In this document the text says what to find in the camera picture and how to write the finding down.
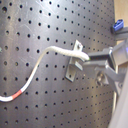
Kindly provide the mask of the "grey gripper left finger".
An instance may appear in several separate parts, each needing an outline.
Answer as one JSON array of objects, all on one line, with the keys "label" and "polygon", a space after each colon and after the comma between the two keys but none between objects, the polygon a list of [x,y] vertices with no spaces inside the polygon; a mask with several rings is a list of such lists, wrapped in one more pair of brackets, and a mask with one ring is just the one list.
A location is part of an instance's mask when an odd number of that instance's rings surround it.
[{"label": "grey gripper left finger", "polygon": [[83,64],[85,75],[93,78],[97,85],[110,85],[115,88],[118,74],[109,66],[107,61],[89,61]]}]

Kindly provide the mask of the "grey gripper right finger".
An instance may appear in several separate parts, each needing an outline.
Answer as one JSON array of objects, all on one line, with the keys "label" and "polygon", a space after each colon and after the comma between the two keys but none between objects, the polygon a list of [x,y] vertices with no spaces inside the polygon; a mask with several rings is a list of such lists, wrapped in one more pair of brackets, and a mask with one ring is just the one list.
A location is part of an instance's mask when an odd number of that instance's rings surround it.
[{"label": "grey gripper right finger", "polygon": [[89,57],[91,60],[107,60],[109,63],[112,63],[112,51],[112,48],[105,48],[102,51],[89,53]]}]

